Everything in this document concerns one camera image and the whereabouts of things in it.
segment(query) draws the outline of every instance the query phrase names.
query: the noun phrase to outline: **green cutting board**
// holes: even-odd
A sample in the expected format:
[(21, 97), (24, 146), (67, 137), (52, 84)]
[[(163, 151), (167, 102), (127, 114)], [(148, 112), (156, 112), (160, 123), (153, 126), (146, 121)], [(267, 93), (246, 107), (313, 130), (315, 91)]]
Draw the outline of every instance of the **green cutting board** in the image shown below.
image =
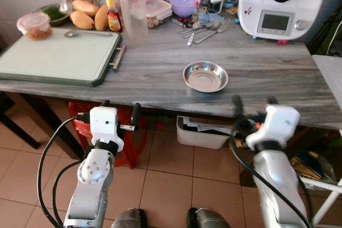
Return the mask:
[(0, 56), (0, 78), (93, 87), (102, 84), (121, 35), (65, 37), (67, 31), (54, 28), (50, 37), (38, 41), (22, 36)]

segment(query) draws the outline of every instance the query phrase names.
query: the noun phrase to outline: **red plastic stool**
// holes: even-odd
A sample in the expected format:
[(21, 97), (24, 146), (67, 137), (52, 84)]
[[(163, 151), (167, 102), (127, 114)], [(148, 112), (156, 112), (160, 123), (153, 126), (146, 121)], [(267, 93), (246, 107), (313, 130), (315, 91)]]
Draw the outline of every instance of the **red plastic stool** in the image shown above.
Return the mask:
[[(90, 110), (94, 107), (98, 107), (98, 105), (89, 105), (89, 104), (81, 104), (81, 103), (74, 103), (69, 102), (69, 115), (70, 117), (75, 117), (79, 112), (90, 112)], [(121, 124), (129, 124), (131, 119), (132, 111), (129, 109), (119, 109), (118, 110), (118, 121)], [(123, 158), (115, 160), (115, 167), (123, 166), (128, 164), (129, 168), (132, 169), (137, 166), (138, 164), (138, 157), (143, 151), (146, 141), (147, 141), (147, 126), (145, 120), (141, 117), (140, 118), (140, 128), (144, 129), (144, 136), (139, 145), (136, 149), (133, 144), (133, 140), (128, 132), (125, 133), (123, 138), (123, 142), (125, 143), (122, 155)], [(89, 146), (87, 138), (92, 138), (92, 134), (90, 133), (90, 124), (85, 124), (79, 120), (72, 121), (72, 124), (77, 132), (77, 135), (80, 138), (81, 146), (85, 151), (86, 148)]]

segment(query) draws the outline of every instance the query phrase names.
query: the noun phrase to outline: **tile floor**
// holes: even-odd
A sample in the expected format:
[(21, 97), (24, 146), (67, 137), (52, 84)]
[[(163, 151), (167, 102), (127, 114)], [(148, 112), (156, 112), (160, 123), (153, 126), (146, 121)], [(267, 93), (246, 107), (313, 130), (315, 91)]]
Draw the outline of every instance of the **tile floor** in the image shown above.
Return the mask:
[[(51, 106), (61, 119), (68, 118), (64, 103), (53, 101)], [(34, 150), (0, 124), (0, 220), (1, 227), (52, 227), (43, 215), (36, 195), (36, 175), (40, 155), (48, 136), (28, 117), (10, 110), (10, 117), (42, 143)], [(185, 228), (186, 212), (190, 207), (206, 207), (220, 213), (232, 228), (259, 228), (263, 221), (256, 188), (239, 185), (239, 163), (227, 146), (220, 150), (181, 145), (177, 142), (175, 121), (158, 122), (147, 117), (147, 145), (140, 155), (137, 168), (115, 168), (110, 187), (109, 204), (104, 228), (111, 227), (115, 217), (127, 208), (142, 208), (150, 227)], [(139, 141), (141, 132), (133, 135)], [(51, 191), (57, 173), (73, 160), (53, 145), (45, 159), (42, 187), (46, 206), (51, 209)], [(57, 208), (64, 218), (76, 186), (77, 167), (61, 178), (57, 190)], [(313, 196), (317, 209), (324, 197)], [(342, 201), (339, 199), (322, 223), (342, 225)]]

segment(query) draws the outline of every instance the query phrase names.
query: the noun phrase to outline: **black cable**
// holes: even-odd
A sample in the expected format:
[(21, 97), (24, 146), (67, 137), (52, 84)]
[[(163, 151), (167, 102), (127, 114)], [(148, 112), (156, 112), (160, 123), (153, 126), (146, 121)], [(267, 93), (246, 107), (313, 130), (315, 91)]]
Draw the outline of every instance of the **black cable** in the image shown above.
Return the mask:
[(308, 220), (309, 222), (312, 224), (312, 219), (314, 218), (314, 211), (313, 211), (313, 207), (312, 207), (312, 200), (311, 197), (309, 195), (308, 189), (306, 189), (304, 182), (300, 179), (300, 177), (297, 175), (298, 177), (298, 181), (300, 186), (302, 187), (305, 197), (306, 197), (306, 201), (308, 203)]
[(51, 139), (49, 140), (48, 144), (46, 145), (44, 152), (41, 156), (41, 160), (39, 161), (39, 168), (38, 168), (38, 175), (37, 175), (37, 193), (38, 193), (38, 199), (39, 199), (39, 203), (41, 205), (41, 208), (45, 214), (45, 216), (48, 218), (48, 220), (51, 222), (51, 224), (56, 227), (56, 228), (60, 228), (61, 226), (56, 222), (56, 220), (53, 218), (53, 216), (51, 216), (51, 214), (49, 213), (48, 209), (46, 208), (44, 201), (43, 201), (43, 196), (42, 196), (42, 169), (43, 169), (43, 163), (44, 163), (44, 159), (46, 156), (46, 153), (48, 152), (51, 144), (53, 143), (53, 141), (55, 140), (55, 138), (57, 137), (57, 134), (59, 132), (59, 130), (65, 126), (67, 123), (69, 123), (70, 121), (75, 120), (75, 117), (72, 117), (71, 119), (68, 119), (66, 121), (64, 121), (55, 131), (55, 133), (52, 135)]
[(274, 188), (269, 182), (267, 182), (262, 176), (258, 174), (254, 169), (252, 169), (248, 164), (246, 164), (238, 155), (237, 153), (237, 148), (235, 144), (235, 139), (234, 136), (230, 136), (229, 138), (229, 144), (230, 148), (234, 154), (234, 156), (237, 158), (237, 160), (249, 171), (251, 172), (257, 179), (262, 181), (267, 187), (269, 187), (279, 198), (281, 198), (299, 217), (300, 219), (304, 222), (307, 228), (312, 228), (306, 219), (306, 217), (287, 199), (285, 196), (278, 191), (276, 188)]
[(78, 160), (74, 163), (71, 163), (70, 165), (67, 165), (64, 169), (61, 170), (61, 172), (59, 172), (58, 176), (56, 177), (55, 183), (53, 184), (53, 188), (52, 188), (52, 207), (53, 207), (53, 213), (55, 214), (55, 218), (58, 222), (58, 224), (60, 226), (63, 226), (63, 221), (60, 219), (59, 214), (58, 214), (58, 210), (57, 210), (57, 206), (56, 206), (56, 190), (57, 190), (57, 185), (59, 182), (59, 179), (61, 178), (61, 176), (63, 175), (63, 173), (68, 170), (69, 168), (72, 168), (75, 165), (78, 165), (82, 163), (82, 160)]

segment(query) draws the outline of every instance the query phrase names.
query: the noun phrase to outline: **appliance display screen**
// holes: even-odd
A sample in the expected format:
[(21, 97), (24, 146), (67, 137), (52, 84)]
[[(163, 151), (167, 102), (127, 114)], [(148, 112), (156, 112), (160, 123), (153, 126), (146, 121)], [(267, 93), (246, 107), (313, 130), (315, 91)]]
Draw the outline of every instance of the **appliance display screen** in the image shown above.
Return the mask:
[(288, 16), (265, 14), (262, 21), (262, 28), (286, 30), (289, 22)]

